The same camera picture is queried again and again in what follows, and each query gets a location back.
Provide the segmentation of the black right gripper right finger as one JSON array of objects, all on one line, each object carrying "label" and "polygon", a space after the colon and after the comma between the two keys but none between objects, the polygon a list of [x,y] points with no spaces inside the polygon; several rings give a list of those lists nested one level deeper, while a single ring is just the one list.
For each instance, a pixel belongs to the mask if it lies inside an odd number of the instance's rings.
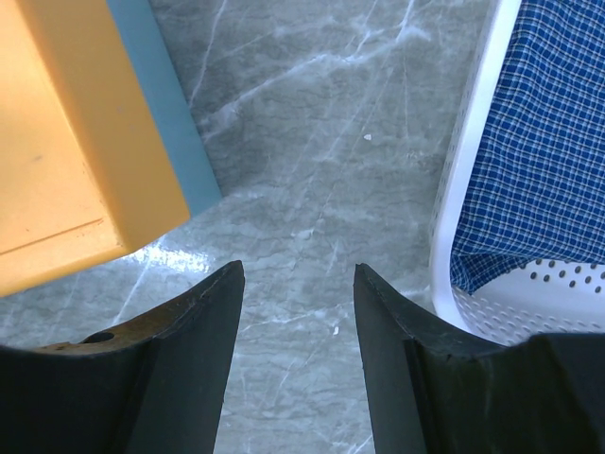
[{"label": "black right gripper right finger", "polygon": [[354,272],[354,314],[379,453],[600,453],[604,338],[502,346]]}]

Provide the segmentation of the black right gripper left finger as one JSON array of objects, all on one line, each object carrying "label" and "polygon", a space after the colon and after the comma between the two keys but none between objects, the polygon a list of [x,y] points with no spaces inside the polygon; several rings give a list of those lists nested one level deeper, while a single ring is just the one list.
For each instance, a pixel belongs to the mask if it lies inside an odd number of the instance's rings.
[{"label": "black right gripper left finger", "polygon": [[1,350],[5,453],[210,453],[245,275],[233,261],[78,343]]}]

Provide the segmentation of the orange drawer toolbox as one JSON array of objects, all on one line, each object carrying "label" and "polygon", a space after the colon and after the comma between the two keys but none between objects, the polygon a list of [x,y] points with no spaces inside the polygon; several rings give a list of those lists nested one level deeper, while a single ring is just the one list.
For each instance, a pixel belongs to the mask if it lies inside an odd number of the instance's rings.
[{"label": "orange drawer toolbox", "polygon": [[133,253],[220,199],[147,1],[1,5],[1,292]]}]

